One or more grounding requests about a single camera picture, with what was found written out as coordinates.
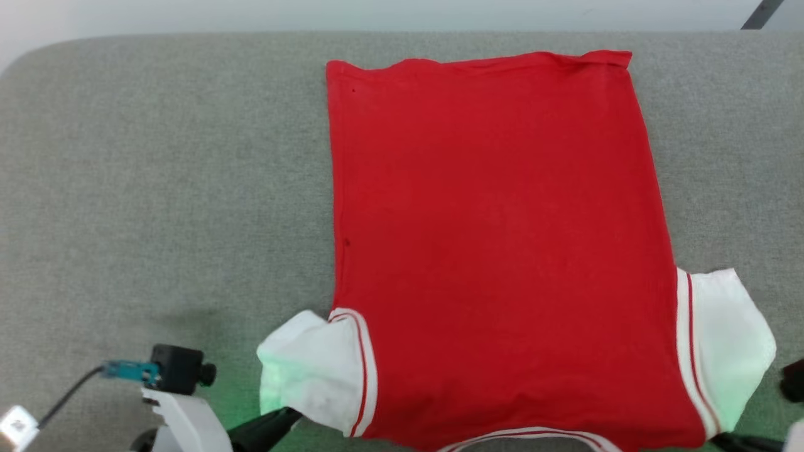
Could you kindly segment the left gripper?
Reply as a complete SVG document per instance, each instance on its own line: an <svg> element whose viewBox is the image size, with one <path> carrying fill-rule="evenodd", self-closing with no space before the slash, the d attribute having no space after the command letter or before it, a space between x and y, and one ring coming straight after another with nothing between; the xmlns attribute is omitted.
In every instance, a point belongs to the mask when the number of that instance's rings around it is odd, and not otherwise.
<svg viewBox="0 0 804 452"><path fill-rule="evenodd" d="M163 424L135 438L132 451L270 451L303 418L285 407L227 432L204 399L147 388L141 392Z"/></svg>

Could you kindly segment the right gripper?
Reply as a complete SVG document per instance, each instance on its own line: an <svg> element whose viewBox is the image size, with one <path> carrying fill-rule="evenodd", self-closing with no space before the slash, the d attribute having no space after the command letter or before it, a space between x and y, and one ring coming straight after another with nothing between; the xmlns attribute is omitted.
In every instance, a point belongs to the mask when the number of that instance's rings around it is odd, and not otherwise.
<svg viewBox="0 0 804 452"><path fill-rule="evenodd" d="M720 451L730 452L804 452L804 420L796 421L788 429L786 441L761 436L723 433L715 435L710 443Z"/></svg>

